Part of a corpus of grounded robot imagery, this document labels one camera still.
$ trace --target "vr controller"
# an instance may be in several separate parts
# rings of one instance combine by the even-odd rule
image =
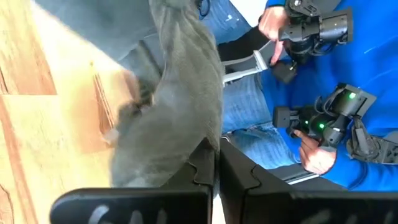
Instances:
[[[353,41],[351,9],[322,14],[311,0],[290,0],[285,10],[289,24],[279,30],[279,40],[292,61],[279,60],[272,73],[289,83],[297,75],[297,66],[311,56],[325,55],[336,45]]]
[[[320,148],[335,151],[351,121],[360,120],[375,100],[375,96],[341,83],[325,101],[319,97],[314,105],[295,110],[276,107],[272,122],[277,128],[286,128],[292,138],[296,138],[294,130],[299,130],[316,139]]]

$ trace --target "hand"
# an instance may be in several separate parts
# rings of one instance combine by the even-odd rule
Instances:
[[[304,169],[318,175],[326,174],[335,164],[336,152],[328,152],[318,148],[319,142],[301,131],[296,130],[294,134],[302,139],[300,158]]]
[[[268,39],[276,42],[274,56],[271,58],[271,65],[275,65],[282,54],[284,43],[278,41],[279,29],[287,22],[287,15],[283,6],[274,6],[266,9],[259,23],[259,30]]]

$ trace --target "cable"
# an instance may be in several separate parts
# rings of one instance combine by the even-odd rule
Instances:
[[[206,17],[206,16],[209,14],[209,12],[210,12],[210,0],[206,0],[206,2],[207,2],[207,9],[206,9],[205,13],[202,13],[202,11],[201,11],[202,2],[203,2],[203,0],[198,0],[198,1],[197,1],[197,7],[198,7],[198,9],[199,9],[199,14],[200,14],[200,16]]]

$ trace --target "sleeve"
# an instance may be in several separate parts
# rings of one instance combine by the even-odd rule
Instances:
[[[350,159],[345,146],[337,153],[335,165],[324,178],[357,191],[391,191],[398,189],[398,165],[384,165]]]
[[[266,4],[266,8],[272,7],[272,6],[284,6],[285,5],[285,0],[268,0]]]

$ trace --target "black vr controller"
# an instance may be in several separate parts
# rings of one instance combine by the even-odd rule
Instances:
[[[334,151],[346,136],[351,121],[360,120],[375,100],[375,96],[358,88],[339,84],[325,101],[319,97],[314,105],[296,110],[276,107],[273,124],[286,128],[292,138],[296,138],[294,130],[299,130],[319,141],[320,148]]]
[[[326,151],[335,151],[337,145],[349,136],[346,148],[351,158],[398,164],[398,141],[369,135],[362,122],[375,100],[375,96],[359,88],[340,83],[325,101],[319,97],[314,105],[294,110],[276,107],[272,122],[277,128],[286,128],[292,138],[297,137],[294,130],[307,134]]]
[[[292,61],[279,60],[272,69],[284,83],[289,83],[297,75],[297,66],[311,56],[325,55],[336,45],[353,40],[351,9],[324,14],[311,0],[290,0],[285,10],[289,24],[279,30],[279,40],[284,41]]]

